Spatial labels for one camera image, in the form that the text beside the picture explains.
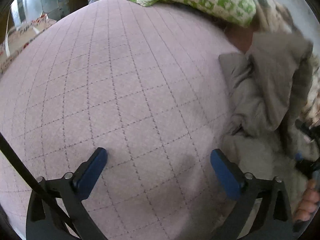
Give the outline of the person's right hand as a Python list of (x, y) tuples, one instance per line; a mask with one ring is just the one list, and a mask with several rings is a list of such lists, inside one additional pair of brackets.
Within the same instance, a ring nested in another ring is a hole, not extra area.
[(311, 219), (311, 215), (317, 210), (319, 202), (319, 192), (315, 189), (316, 181), (309, 180), (306, 190), (302, 195), (302, 200), (299, 202), (297, 210), (293, 216), (294, 221), (301, 220), (306, 222)]

